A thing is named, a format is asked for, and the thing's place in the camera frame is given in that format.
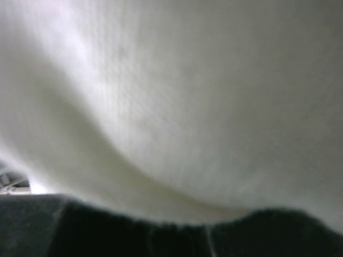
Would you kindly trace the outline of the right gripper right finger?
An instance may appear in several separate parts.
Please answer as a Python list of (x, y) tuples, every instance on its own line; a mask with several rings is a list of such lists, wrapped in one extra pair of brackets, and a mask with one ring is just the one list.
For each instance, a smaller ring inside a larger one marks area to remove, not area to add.
[(342, 256), (342, 236), (298, 211), (258, 211), (207, 236), (213, 256)]

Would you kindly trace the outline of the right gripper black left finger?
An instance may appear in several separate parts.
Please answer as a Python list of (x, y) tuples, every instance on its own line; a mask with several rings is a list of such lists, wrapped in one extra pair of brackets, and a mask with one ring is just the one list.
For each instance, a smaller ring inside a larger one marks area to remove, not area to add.
[(1, 256), (208, 256), (201, 228), (97, 211), (60, 196), (1, 196)]

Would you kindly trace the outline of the white pillow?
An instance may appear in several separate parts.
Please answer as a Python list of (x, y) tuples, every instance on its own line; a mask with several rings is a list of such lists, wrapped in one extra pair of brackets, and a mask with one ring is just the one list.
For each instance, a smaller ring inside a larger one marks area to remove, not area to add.
[(1, 1), (1, 159), (135, 219), (342, 233), (342, 1)]

